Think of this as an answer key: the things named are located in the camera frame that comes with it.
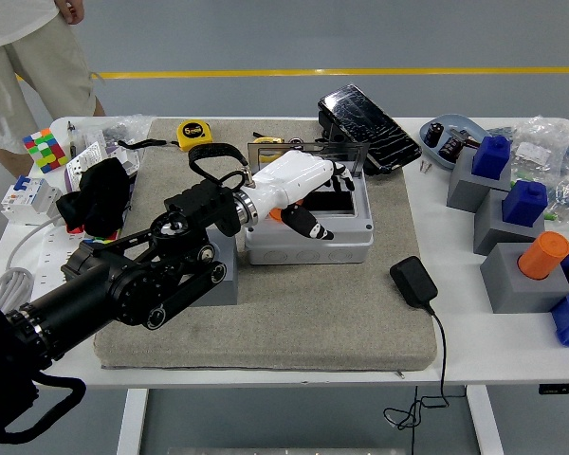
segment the robot finger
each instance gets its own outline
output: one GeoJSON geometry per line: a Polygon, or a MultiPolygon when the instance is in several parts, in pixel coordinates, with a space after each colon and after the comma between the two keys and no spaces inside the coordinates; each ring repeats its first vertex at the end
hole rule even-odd
{"type": "Polygon", "coordinates": [[[324,228],[314,215],[298,204],[291,204],[281,212],[283,223],[309,239],[332,240],[333,232],[324,228]]]}
{"type": "Polygon", "coordinates": [[[354,182],[352,181],[350,170],[343,164],[337,162],[333,164],[333,176],[339,177],[341,180],[343,180],[343,183],[345,183],[345,188],[347,188],[348,191],[354,191],[354,182]]]}
{"type": "Polygon", "coordinates": [[[338,177],[336,177],[335,175],[333,175],[331,177],[331,180],[333,181],[333,190],[335,190],[335,192],[341,192],[340,179],[338,177]]]}

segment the orange object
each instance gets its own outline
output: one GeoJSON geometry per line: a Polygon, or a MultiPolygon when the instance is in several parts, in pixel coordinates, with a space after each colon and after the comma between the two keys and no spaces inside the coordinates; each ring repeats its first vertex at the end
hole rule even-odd
{"type": "MultiPolygon", "coordinates": [[[[300,206],[301,204],[303,204],[303,199],[300,199],[299,201],[297,201],[295,204],[297,204],[298,206],[300,206]]],[[[282,216],[283,210],[282,209],[272,209],[269,211],[269,217],[272,220],[276,220],[279,223],[281,223],[283,221],[283,216],[282,216]]]]}
{"type": "Polygon", "coordinates": [[[569,241],[552,230],[542,232],[519,258],[519,268],[532,280],[543,280],[569,255],[569,241]]]}
{"type": "Polygon", "coordinates": [[[283,212],[282,209],[272,209],[269,211],[269,216],[272,220],[276,220],[276,221],[283,221],[283,217],[281,215],[281,213],[283,212]]]}

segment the yellow floor line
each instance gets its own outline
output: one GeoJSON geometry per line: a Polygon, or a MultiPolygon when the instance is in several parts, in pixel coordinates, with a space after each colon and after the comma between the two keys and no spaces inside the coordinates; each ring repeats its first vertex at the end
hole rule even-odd
{"type": "Polygon", "coordinates": [[[569,74],[569,66],[519,67],[429,67],[429,68],[330,68],[330,69],[224,69],[194,71],[101,72],[104,79],[196,79],[266,78],[308,76],[430,76],[430,75],[506,75],[569,74]]]}

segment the gray block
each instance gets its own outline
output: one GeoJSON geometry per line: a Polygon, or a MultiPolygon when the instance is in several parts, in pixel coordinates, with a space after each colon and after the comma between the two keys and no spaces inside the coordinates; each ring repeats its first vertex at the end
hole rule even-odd
{"type": "Polygon", "coordinates": [[[474,215],[474,253],[486,256],[497,244],[531,243],[543,231],[541,216],[532,227],[519,226],[503,220],[502,202],[505,191],[490,190],[474,215]]]}
{"type": "Polygon", "coordinates": [[[569,294],[560,265],[543,280],[527,278],[517,261],[531,246],[497,244],[481,264],[493,313],[547,313],[569,294]]]}
{"type": "Polygon", "coordinates": [[[222,306],[238,303],[238,253],[236,238],[227,237],[217,228],[207,229],[215,246],[215,260],[226,266],[226,278],[190,306],[222,306]]]}
{"type": "Polygon", "coordinates": [[[476,150],[464,147],[457,158],[449,181],[447,207],[476,213],[489,190],[510,191],[511,162],[506,163],[499,180],[472,173],[476,150]]]}

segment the robotic arm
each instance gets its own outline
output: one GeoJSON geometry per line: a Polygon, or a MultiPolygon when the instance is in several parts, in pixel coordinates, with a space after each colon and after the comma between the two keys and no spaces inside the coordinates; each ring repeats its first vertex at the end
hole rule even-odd
{"type": "Polygon", "coordinates": [[[46,431],[83,398],[80,379],[41,373],[74,346],[112,320],[161,327],[226,276],[216,261],[207,227],[215,224],[227,236],[251,227],[271,209],[283,209],[283,220],[302,235],[330,239],[333,234],[296,201],[333,180],[354,189],[345,166],[291,150],[254,176],[238,150],[228,144],[206,144],[189,152],[190,166],[205,180],[164,201],[166,211],[150,228],[111,244],[81,243],[62,267],[66,283],[38,300],[4,315],[0,311],[0,443],[22,444],[46,431]],[[245,168],[221,179],[202,171],[196,160],[230,155],[245,168]],[[242,176],[234,189],[223,182],[242,176]],[[146,245],[135,258],[125,256],[146,245]],[[33,382],[72,390],[32,428],[7,433],[5,428],[31,408],[38,396],[33,382]]]}

